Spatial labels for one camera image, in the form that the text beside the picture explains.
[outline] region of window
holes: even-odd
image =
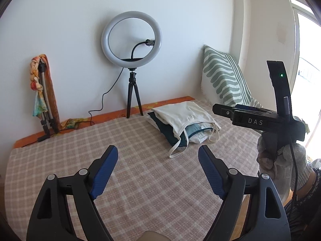
[[[291,3],[296,31],[294,70],[290,80],[292,112],[309,125],[311,132],[303,145],[308,156],[316,159],[321,158],[321,143],[317,140],[321,135],[321,26],[308,6],[295,0]]]

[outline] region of tripod leg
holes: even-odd
[[[132,104],[133,84],[128,85],[128,97],[127,97],[127,118],[130,116],[130,107]]]
[[[139,111],[140,111],[141,115],[144,116],[144,114],[142,113],[142,104],[140,102],[138,87],[137,87],[136,83],[134,83],[134,89],[135,89],[135,94],[136,94],[136,99],[137,99]]]

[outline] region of silver screw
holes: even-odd
[[[87,170],[87,169],[85,169],[85,168],[83,168],[83,169],[79,170],[79,174],[80,174],[80,175],[86,175],[86,174],[87,174],[87,172],[88,172],[88,170]]]
[[[48,180],[53,180],[54,178],[55,178],[55,174],[50,174],[50,175],[47,177]]]
[[[230,168],[229,173],[232,175],[236,175],[238,173],[238,171],[235,168]]]
[[[263,178],[263,179],[269,179],[270,177],[269,177],[268,174],[263,173],[263,174],[262,174],[262,178]]]

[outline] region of person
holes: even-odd
[[[295,241],[302,240],[304,230],[319,212],[321,203],[321,159],[310,163],[303,146],[298,143],[293,143],[292,146],[298,170],[297,190],[293,208],[291,209],[292,200],[290,200],[284,206],[284,209],[289,222],[291,240]],[[296,177],[290,145],[281,148],[274,160],[275,155],[267,152],[264,139],[261,136],[257,143],[257,150],[259,172],[266,173],[271,177],[281,200],[286,200],[289,189],[294,191]]]

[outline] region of mini tripod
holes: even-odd
[[[137,99],[139,111],[140,111],[141,115],[144,116],[144,114],[142,113],[142,104],[140,102],[138,87],[136,84],[136,73],[134,72],[134,70],[136,70],[136,69],[129,69],[129,70],[131,72],[130,72],[129,84],[128,84],[127,118],[130,117],[130,107],[131,107],[131,103],[132,103],[133,87],[135,89],[135,94],[136,94],[136,99]]]

